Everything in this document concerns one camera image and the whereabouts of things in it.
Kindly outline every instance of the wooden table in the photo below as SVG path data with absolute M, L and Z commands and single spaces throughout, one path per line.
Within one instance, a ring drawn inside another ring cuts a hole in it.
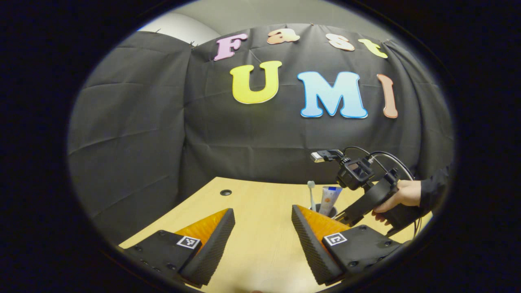
M 322 198 L 322 186 L 313 189 L 316 203 Z M 221 196 L 221 190 L 232 194 Z M 363 195 L 363 190 L 344 189 L 335 207 L 340 211 Z M 325 289 L 317 285 L 299 238 L 291 222 L 291 205 L 309 207 L 307 185 L 275 184 L 216 177 L 173 210 L 120 244 L 128 248 L 158 230 L 176 232 L 202 218 L 228 207 L 233 208 L 235 227 L 222 259 L 203 292 L 306 293 Z M 431 218 L 423 219 L 423 226 Z M 386 234 L 384 226 L 368 214 L 358 225 L 367 225 Z M 398 242 L 412 239 L 413 225 L 391 238 Z

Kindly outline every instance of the human hand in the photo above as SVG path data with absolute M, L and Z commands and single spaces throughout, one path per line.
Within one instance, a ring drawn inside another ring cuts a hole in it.
M 419 206 L 421 199 L 421 181 L 400 180 L 396 185 L 398 191 L 381 205 L 375 207 L 371 213 L 377 221 L 384 222 L 386 219 L 380 214 L 384 213 L 398 204 L 407 206 Z

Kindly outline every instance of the foam letter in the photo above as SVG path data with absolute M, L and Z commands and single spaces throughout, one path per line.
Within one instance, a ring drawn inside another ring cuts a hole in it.
M 328 33 L 328 34 L 326 34 L 326 38 L 328 38 L 331 46 L 333 46 L 335 48 L 346 50 L 346 51 L 355 50 L 355 47 L 349 42 L 349 40 L 341 35 Z
M 358 41 L 363 43 L 369 49 L 369 51 L 371 51 L 371 53 L 375 54 L 376 56 L 382 57 L 382 58 L 387 58 L 386 53 L 382 53 L 382 52 L 380 52 L 380 50 L 378 50 L 378 49 L 380 49 L 379 45 L 371 42 L 368 39 L 360 39 Z
M 389 118 L 398 117 L 398 110 L 396 110 L 396 105 L 394 104 L 394 93 L 392 91 L 392 80 L 383 75 L 377 74 L 378 80 L 382 83 L 383 87 L 383 98 L 386 101 L 386 106 L 383 108 L 383 114 Z
M 315 71 L 302 72 L 297 78 L 304 83 L 306 106 L 300 111 L 304 117 L 320 117 L 324 112 L 318 107 L 318 99 L 326 108 L 328 114 L 333 116 L 340 105 L 340 100 L 344 101 L 344 106 L 340 109 L 340 115 L 347 118 L 365 118 L 367 110 L 362 105 L 358 80 L 360 76 L 354 72 L 340 72 L 334 86 Z
M 250 72 L 253 65 L 243 65 L 230 70 L 233 75 L 232 94 L 233 97 L 243 104 L 264 103 L 274 97 L 279 91 L 279 70 L 282 66 L 280 61 L 267 61 L 259 65 L 264 68 L 266 85 L 260 91 L 250 90 Z
M 299 35 L 296 35 L 292 29 L 279 29 L 274 30 L 268 34 L 268 44 L 280 44 L 283 42 L 294 42 L 300 39 Z
M 247 34 L 241 33 L 238 35 L 233 35 L 224 39 L 217 40 L 219 49 L 217 50 L 217 56 L 215 56 L 214 61 L 229 58 L 235 55 L 235 52 L 232 52 L 231 48 L 233 48 L 234 50 L 239 49 L 239 47 L 241 46 L 241 40 L 246 40 L 247 38 Z

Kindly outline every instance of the letter m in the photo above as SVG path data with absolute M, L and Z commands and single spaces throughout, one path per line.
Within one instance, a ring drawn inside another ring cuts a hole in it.
M 320 117 L 324 111 L 318 107 L 318 99 L 326 108 L 330 116 L 335 115 L 340 100 L 344 106 L 340 109 L 340 115 L 347 118 L 365 118 L 367 110 L 362 105 L 358 80 L 360 76 L 354 72 L 340 72 L 337 75 L 333 87 L 315 71 L 302 72 L 297 78 L 304 83 L 306 106 L 300 111 L 304 117 Z

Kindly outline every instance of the black sleeve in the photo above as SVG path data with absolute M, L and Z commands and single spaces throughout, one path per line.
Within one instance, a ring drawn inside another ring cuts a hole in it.
M 452 168 L 451 163 L 449 166 L 437 170 L 430 178 L 421 181 L 420 208 L 423 209 L 422 216 L 434 210 L 440 203 Z

